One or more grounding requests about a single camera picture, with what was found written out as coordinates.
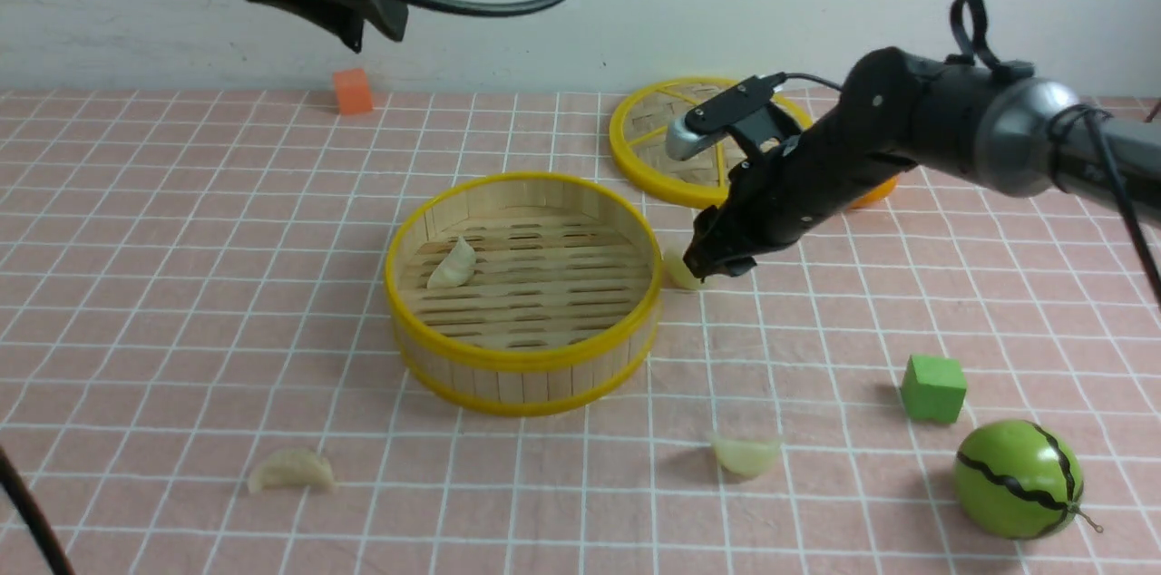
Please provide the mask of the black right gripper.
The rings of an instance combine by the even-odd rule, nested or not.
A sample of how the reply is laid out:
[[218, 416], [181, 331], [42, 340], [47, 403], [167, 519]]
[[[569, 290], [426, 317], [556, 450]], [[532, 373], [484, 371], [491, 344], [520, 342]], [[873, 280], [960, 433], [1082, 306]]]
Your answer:
[[757, 257], [793, 246], [825, 220], [892, 178], [916, 168], [887, 132], [825, 117], [770, 151], [758, 148], [776, 134], [766, 117], [728, 125], [747, 154], [728, 175], [724, 202], [694, 220], [683, 261], [699, 280], [741, 276]]

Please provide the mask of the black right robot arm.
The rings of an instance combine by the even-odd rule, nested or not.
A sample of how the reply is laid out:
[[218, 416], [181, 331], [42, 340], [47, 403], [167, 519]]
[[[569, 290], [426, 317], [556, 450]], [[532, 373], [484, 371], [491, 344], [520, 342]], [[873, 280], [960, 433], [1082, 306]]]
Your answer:
[[694, 220], [684, 261], [697, 278], [743, 275], [917, 167], [1008, 197], [1057, 188], [1115, 209], [1125, 195], [1135, 220], [1158, 225], [1158, 124], [1106, 117], [1063, 84], [1003, 82], [983, 67], [886, 46], [854, 64], [831, 112], [799, 125], [773, 103], [787, 80], [750, 76], [668, 130], [673, 161], [724, 138], [744, 153], [723, 202]]

